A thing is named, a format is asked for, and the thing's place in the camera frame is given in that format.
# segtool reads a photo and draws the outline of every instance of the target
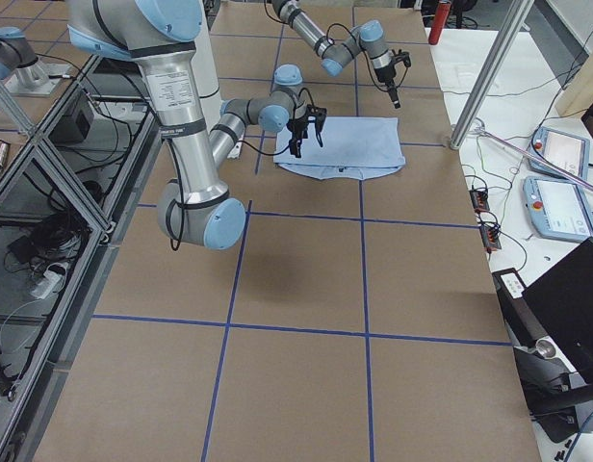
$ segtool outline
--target computer monitor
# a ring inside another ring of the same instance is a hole
[[[586,383],[593,383],[593,238],[524,290],[530,310]]]

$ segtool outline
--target metal post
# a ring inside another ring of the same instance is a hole
[[[20,133],[32,136],[34,133],[34,122],[30,120],[25,112],[18,106],[6,87],[0,81],[0,108],[12,119]]]
[[[500,70],[500,66],[526,20],[526,16],[533,3],[534,0],[514,0],[512,2],[503,25],[496,36],[496,40],[489,51],[489,55],[482,65],[482,70],[478,75],[470,97],[468,97],[468,101],[452,132],[451,149],[459,149],[465,140],[474,121],[474,117],[477,116],[478,110],[487,96],[487,92],[491,88],[491,84],[493,84]]]

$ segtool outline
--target white table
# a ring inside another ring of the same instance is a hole
[[[436,65],[441,88],[456,93],[468,92],[472,88],[480,67],[484,62],[496,32],[445,30],[440,42],[431,46],[433,60]],[[553,73],[538,50],[529,33],[519,34],[498,74],[489,94],[518,93],[552,80]],[[559,83],[553,80],[538,90],[525,94],[505,97],[487,97],[478,113],[489,132],[500,138],[530,135],[545,116],[547,108],[559,90]],[[445,92],[445,103],[451,123],[455,123],[461,114],[468,98],[467,94]],[[549,116],[557,116],[553,108]],[[593,141],[579,118],[552,119],[544,126],[556,128],[590,139],[590,162],[593,163]],[[512,178],[513,168],[521,162],[521,155],[506,149],[494,141],[481,138],[480,146],[485,168],[506,178]],[[519,147],[526,147],[528,139],[512,141]],[[461,162],[467,175],[475,174],[482,177],[489,188],[508,187],[508,183],[500,178],[484,172],[477,152],[476,137],[469,137],[459,151]],[[555,265],[577,246],[574,243],[554,241],[540,238],[532,227],[523,199],[523,179],[538,173],[529,169],[528,161],[524,161],[513,182],[507,199],[505,214],[503,203],[506,192],[498,189],[489,193],[489,205],[492,211],[502,219],[504,233],[519,241],[528,253],[528,260],[520,272],[527,285]],[[593,183],[593,168],[590,169],[588,181]],[[476,180],[475,186],[481,186]],[[593,194],[587,194],[593,211]],[[501,236],[503,249],[493,252],[489,262],[491,271],[506,268],[519,268],[524,261],[523,250],[509,238]],[[565,449],[563,444],[552,443],[542,428],[534,425],[543,461],[551,461],[559,450]],[[593,434],[584,434],[573,451],[572,462],[593,462]]]

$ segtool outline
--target towel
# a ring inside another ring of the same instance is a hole
[[[310,124],[301,158],[286,151],[274,161],[289,171],[319,180],[367,180],[389,175],[405,165],[397,125],[396,118],[328,117],[322,130],[323,147],[318,145]],[[291,135],[286,128],[277,135],[275,152],[288,145]]]

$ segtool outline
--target red cylinder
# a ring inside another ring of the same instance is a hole
[[[430,45],[436,45],[440,40],[440,34],[442,34],[442,29],[447,23],[450,11],[451,0],[440,0],[438,2],[438,8],[436,8],[435,17],[433,18],[433,26],[431,26],[431,32],[429,33]]]

